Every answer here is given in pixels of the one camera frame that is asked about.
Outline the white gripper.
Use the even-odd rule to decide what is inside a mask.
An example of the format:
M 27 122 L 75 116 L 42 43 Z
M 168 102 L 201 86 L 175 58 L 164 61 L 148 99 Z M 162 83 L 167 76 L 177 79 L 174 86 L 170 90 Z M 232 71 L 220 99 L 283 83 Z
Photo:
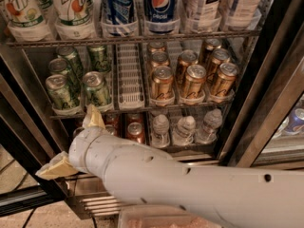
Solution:
M 106 142 L 109 133 L 105 130 L 101 112 L 94 104 L 86 108 L 83 128 L 74 138 L 68 153 L 57 154 L 35 173 L 37 177 L 50 181 L 77 174 L 78 170 L 92 175 L 103 174 L 109 155 Z

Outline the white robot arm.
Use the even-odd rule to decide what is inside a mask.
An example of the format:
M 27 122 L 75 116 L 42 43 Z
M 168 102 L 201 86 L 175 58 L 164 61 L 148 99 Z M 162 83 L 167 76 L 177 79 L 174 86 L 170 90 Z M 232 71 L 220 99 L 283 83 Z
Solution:
M 91 105 L 69 150 L 36 175 L 94 175 L 116 199 L 182 207 L 224 228 L 304 228 L 304 173 L 190 166 L 160 149 L 111 135 Z

